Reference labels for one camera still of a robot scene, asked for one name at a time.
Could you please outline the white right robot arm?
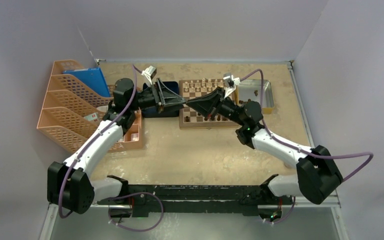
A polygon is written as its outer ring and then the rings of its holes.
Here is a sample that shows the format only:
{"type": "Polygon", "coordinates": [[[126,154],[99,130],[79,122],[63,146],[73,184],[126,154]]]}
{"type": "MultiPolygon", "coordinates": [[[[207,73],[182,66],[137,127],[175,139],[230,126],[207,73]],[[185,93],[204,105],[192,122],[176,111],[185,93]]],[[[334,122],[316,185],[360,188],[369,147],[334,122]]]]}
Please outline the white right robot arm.
{"type": "Polygon", "coordinates": [[[240,128],[235,133],[241,144],[268,153],[296,170],[294,175],[273,175],[268,179],[260,191],[264,202],[272,204],[283,196],[303,196],[319,205],[344,182],[327,148],[301,145],[271,132],[257,101],[237,105],[224,93],[218,87],[207,95],[187,100],[186,105],[204,117],[221,115],[237,123],[240,128]]]}

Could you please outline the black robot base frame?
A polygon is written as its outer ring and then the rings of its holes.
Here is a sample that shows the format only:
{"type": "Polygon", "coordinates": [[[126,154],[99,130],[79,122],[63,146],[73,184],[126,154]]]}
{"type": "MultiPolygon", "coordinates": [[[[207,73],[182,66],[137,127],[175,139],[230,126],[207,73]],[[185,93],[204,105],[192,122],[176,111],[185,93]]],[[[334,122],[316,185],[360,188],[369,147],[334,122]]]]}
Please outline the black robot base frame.
{"type": "Polygon", "coordinates": [[[132,206],[133,217],[150,213],[242,214],[270,218],[281,215],[292,197],[277,197],[261,185],[149,185],[129,184],[121,190],[127,199],[107,198],[99,205],[132,206]]]}

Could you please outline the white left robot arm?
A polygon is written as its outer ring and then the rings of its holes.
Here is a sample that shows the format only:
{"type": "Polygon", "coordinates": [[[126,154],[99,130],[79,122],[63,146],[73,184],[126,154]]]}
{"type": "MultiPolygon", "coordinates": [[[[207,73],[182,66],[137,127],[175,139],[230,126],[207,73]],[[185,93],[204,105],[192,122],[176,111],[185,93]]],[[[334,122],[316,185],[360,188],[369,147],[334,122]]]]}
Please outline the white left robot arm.
{"type": "Polygon", "coordinates": [[[137,81],[121,78],[116,81],[113,98],[97,129],[85,143],[64,162],[53,162],[47,170],[47,200],[58,206],[65,219],[72,213],[83,214],[90,206],[111,199],[118,205],[129,199],[128,182],[108,176],[93,183],[90,175],[97,164],[133,126],[136,111],[154,108],[158,113],[177,111],[190,103],[169,89],[161,80],[139,91],[137,81]]]}

